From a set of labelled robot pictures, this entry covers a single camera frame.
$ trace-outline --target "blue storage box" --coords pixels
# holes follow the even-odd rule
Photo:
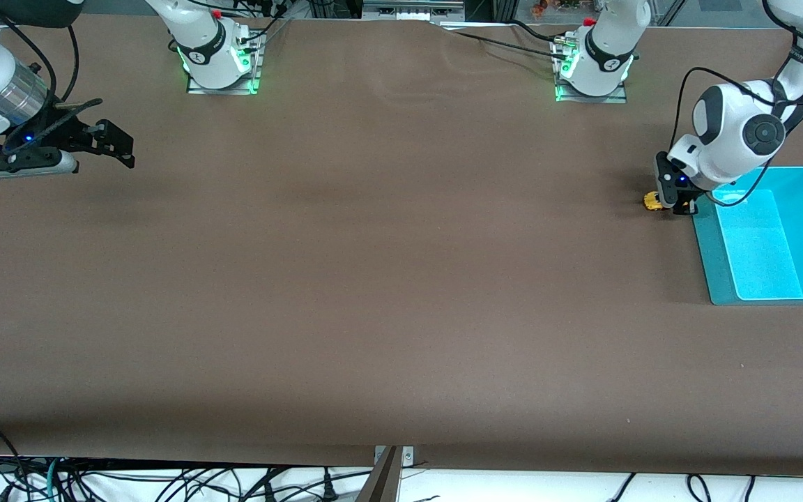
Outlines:
[[[735,202],[760,173],[714,196]],[[701,197],[698,212],[694,225],[713,304],[803,303],[803,167],[771,167],[745,202],[720,207]]]

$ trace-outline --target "brown table surface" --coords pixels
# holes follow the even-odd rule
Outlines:
[[[28,32],[64,89],[66,32]],[[691,220],[640,205],[683,73],[768,77],[784,32],[650,29],[627,105],[424,22],[293,22],[244,98],[185,95],[157,18],[77,32],[137,168],[0,181],[20,451],[803,473],[803,306],[711,305]]]

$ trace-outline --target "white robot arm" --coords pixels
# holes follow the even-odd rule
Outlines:
[[[608,0],[596,24],[566,34],[574,48],[560,77],[585,96],[611,94],[627,77],[651,19],[649,0]]]
[[[63,28],[79,16],[82,0],[0,0],[0,24],[14,22]],[[133,141],[109,121],[95,126],[77,115],[100,99],[79,106],[65,105],[48,89],[36,71],[0,45],[0,178],[76,172],[72,153],[89,152],[135,164]]]
[[[695,214],[695,201],[766,165],[803,120],[803,0],[761,0],[778,26],[793,33],[793,47],[777,75],[705,90],[694,108],[695,135],[656,156],[657,203],[649,209]]]
[[[198,86],[222,89],[250,73],[247,26],[222,19],[209,7],[187,0],[147,0],[178,44],[185,70]],[[64,28],[81,12],[83,0],[0,0],[0,25],[12,22]],[[34,70],[0,45],[0,178],[76,172],[71,152],[114,156],[134,166],[132,139],[109,121],[93,127],[80,123],[50,93]]]
[[[146,0],[178,44],[188,74],[207,89],[223,89],[254,69],[239,57],[248,48],[248,26],[216,18],[209,7],[188,0]]]

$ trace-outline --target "silver cylinder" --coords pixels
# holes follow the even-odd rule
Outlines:
[[[0,92],[0,114],[13,125],[23,124],[39,113],[47,93],[41,77],[16,61],[12,79]]]

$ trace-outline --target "yellow object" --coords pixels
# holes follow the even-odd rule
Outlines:
[[[665,209],[659,202],[659,192],[650,192],[643,196],[643,207],[649,211],[660,211]]]

